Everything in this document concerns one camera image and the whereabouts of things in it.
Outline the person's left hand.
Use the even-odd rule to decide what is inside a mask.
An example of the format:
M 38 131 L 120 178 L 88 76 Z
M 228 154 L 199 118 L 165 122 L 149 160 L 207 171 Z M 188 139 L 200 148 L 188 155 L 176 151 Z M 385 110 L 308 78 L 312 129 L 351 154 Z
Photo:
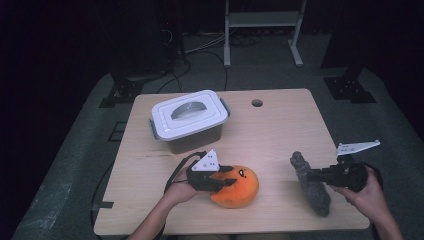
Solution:
M 184 167 L 176 175 L 168 190 L 165 192 L 163 198 L 167 204 L 176 206 L 180 203 L 191 200 L 194 196 L 199 194 L 187 180 L 187 167 Z

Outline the dark tape strip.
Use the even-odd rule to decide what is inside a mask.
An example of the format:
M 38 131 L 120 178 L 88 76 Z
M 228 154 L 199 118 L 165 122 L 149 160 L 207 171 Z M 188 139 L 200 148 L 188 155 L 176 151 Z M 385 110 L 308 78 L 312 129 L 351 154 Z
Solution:
M 110 202 L 110 201 L 102 201 L 100 203 L 93 203 L 92 207 L 91 207 L 91 211 L 92 212 L 98 212 L 102 208 L 112 209 L 113 205 L 114 205 L 114 203 Z

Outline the black stand base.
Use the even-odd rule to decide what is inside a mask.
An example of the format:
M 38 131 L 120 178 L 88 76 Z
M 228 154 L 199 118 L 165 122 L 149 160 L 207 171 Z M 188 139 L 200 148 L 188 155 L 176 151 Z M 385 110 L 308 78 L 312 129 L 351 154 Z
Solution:
M 324 82 L 334 100 L 349 100 L 354 104 L 375 103 L 373 95 L 359 82 L 362 66 L 349 66 L 341 76 L 325 77 Z
M 108 95 L 101 100 L 99 107 L 113 108 L 117 104 L 133 103 L 135 98 L 141 94 L 143 86 L 142 81 L 114 82 Z

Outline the grey plastic storage box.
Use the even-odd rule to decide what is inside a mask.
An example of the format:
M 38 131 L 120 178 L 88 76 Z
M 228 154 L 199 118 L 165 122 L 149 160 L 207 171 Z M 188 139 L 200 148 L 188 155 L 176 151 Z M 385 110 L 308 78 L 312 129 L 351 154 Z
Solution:
M 174 154 L 180 154 L 183 152 L 191 151 L 196 148 L 218 141 L 222 135 L 223 124 L 217 127 L 213 127 L 212 129 L 205 130 L 197 134 L 193 134 L 191 136 L 183 137 L 181 139 L 177 139 L 173 141 L 163 141 L 163 140 L 161 141 L 165 142 L 169 150 Z M 157 140 L 160 140 L 156 136 L 152 119 L 150 120 L 150 125 L 152 128 L 154 137 Z

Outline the white metal stand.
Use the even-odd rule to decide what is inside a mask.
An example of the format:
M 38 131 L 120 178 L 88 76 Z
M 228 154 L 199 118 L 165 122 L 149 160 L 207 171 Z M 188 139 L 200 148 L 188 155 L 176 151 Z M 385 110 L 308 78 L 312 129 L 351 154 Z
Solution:
M 230 30 L 236 28 L 261 28 L 261 27 L 293 27 L 294 33 L 288 40 L 288 46 L 291 51 L 294 63 L 297 67 L 304 65 L 303 60 L 297 48 L 297 42 L 300 35 L 301 26 L 304 19 L 305 9 L 308 0 L 302 0 L 300 8 L 297 11 L 283 12 L 230 12 L 229 2 L 225 2 L 225 20 L 224 20 L 224 47 L 223 47 L 223 65 L 231 66 L 231 47 Z

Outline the grey fuzzy cloth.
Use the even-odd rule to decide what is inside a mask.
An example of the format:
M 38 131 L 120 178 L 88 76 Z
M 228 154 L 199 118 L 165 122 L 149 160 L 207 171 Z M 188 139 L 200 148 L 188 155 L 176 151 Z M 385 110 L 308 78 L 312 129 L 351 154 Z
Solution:
M 292 154 L 290 163 L 295 169 L 299 184 L 309 206 L 318 216 L 327 217 L 330 213 L 331 198 L 324 184 L 320 181 L 308 179 L 308 174 L 312 172 L 312 169 L 299 151 L 295 151 Z

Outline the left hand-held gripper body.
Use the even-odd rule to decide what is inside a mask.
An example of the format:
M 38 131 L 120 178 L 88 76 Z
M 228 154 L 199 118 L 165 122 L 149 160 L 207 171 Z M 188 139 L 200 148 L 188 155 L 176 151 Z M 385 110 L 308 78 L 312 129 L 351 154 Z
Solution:
M 213 179 L 212 175 L 219 170 L 217 153 L 212 149 L 188 167 L 187 181 L 197 191 L 218 192 L 221 189 L 221 182 Z

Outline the person's right hand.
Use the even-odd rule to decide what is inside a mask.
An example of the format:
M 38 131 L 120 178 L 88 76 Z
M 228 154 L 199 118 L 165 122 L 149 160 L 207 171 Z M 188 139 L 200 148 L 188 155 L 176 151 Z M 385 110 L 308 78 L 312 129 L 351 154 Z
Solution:
M 352 204 L 357 210 L 367 217 L 375 225 L 384 225 L 390 222 L 393 217 L 387 206 L 383 190 L 377 181 L 375 172 L 367 167 L 368 178 L 365 187 L 354 192 L 347 188 L 332 186 L 331 189 Z

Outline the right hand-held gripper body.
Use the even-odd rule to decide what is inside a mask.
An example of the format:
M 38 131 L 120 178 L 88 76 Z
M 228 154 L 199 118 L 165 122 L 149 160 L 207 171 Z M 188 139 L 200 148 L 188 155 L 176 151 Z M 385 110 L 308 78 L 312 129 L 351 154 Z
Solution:
M 360 192 L 368 181 L 370 164 L 356 161 L 353 155 L 380 145 L 379 140 L 361 143 L 340 143 L 336 149 L 337 164 L 332 165 L 328 185 L 347 188 L 353 192 Z

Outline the orange plush toy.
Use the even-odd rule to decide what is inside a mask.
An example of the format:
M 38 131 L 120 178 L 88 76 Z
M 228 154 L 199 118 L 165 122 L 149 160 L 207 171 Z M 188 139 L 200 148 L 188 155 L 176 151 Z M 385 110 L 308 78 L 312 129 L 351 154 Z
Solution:
M 250 204 L 259 191 L 259 179 L 256 173 L 246 167 L 233 165 L 229 172 L 218 172 L 212 175 L 213 179 L 235 179 L 230 186 L 224 186 L 219 192 L 212 192 L 210 199 L 224 208 L 241 208 Z

